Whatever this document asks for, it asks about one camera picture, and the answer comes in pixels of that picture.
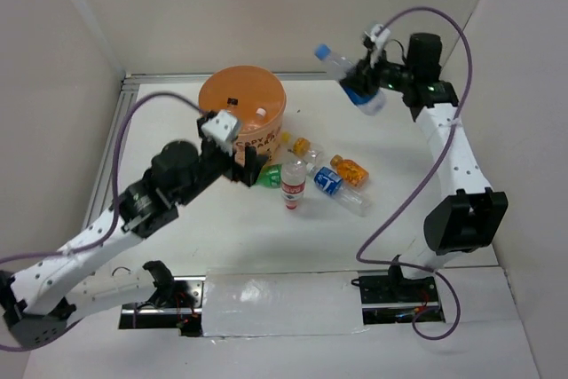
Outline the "clear bottle blue cap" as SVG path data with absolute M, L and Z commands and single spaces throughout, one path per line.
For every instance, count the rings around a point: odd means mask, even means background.
M 373 78 L 372 50 L 356 63 L 332 51 L 326 44 L 318 45 L 314 56 L 326 75 L 336 81 L 350 102 L 365 115 L 378 114 L 386 104 L 386 96 Z

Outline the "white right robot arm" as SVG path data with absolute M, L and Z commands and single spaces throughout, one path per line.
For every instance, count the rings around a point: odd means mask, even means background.
M 439 36 L 416 33 L 409 40 L 406 60 L 395 64 L 383 51 L 389 35 L 372 31 L 363 39 L 368 50 L 365 68 L 373 88 L 398 91 L 413 121 L 427 140 L 440 184 L 441 201 L 424 219 L 422 236 L 395 257 L 387 289 L 406 301 L 418 280 L 448 262 L 489 246 L 508 208 L 505 193 L 484 176 L 457 117 L 454 87 L 440 80 L 442 42 Z

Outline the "orange juice bottle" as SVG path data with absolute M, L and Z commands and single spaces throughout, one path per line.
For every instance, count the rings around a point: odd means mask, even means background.
M 336 154 L 329 163 L 332 169 L 354 188 L 361 188 L 369 179 L 368 171 L 351 159 L 344 159 Z

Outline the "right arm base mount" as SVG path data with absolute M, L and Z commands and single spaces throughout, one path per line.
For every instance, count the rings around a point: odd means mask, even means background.
M 416 315 L 418 322 L 445 320 L 433 277 L 408 280 L 392 266 L 386 272 L 360 273 L 351 285 L 359 290 L 366 326 L 410 324 Z

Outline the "clear bottle black cap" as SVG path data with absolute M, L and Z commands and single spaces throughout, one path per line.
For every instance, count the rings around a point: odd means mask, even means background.
M 225 110 L 231 114 L 236 114 L 238 111 L 239 100 L 235 98 L 228 98 Z

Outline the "green plastic soda bottle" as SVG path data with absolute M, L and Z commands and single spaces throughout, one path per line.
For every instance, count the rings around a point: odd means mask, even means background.
M 280 188 L 281 168 L 281 164 L 273 164 L 264 167 L 256 180 L 256 185 L 271 189 Z

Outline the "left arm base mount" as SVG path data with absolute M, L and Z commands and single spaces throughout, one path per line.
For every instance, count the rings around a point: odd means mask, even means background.
M 204 276 L 174 276 L 162 261 L 143 265 L 154 285 L 153 294 L 146 300 L 124 304 L 118 328 L 176 329 L 184 337 L 202 336 L 202 306 Z

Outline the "clear bottle red label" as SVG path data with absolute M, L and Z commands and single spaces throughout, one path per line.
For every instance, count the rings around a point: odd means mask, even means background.
M 296 159 L 282 165 L 280 190 L 287 209 L 295 209 L 304 196 L 307 168 L 305 162 Z

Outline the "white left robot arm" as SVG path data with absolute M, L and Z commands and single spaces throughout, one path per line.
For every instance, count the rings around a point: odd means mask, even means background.
M 17 342 L 13 351 L 41 348 L 83 318 L 118 305 L 171 303 L 176 281 L 161 261 L 147 261 L 134 272 L 107 279 L 94 273 L 176 220 L 178 207 L 219 178 L 254 185 L 268 157 L 253 146 L 244 154 L 244 161 L 238 162 L 210 138 L 200 147 L 186 140 L 170 142 L 143 177 L 57 255 L 42 256 L 19 272 L 2 272 L 1 306 L 4 324 Z

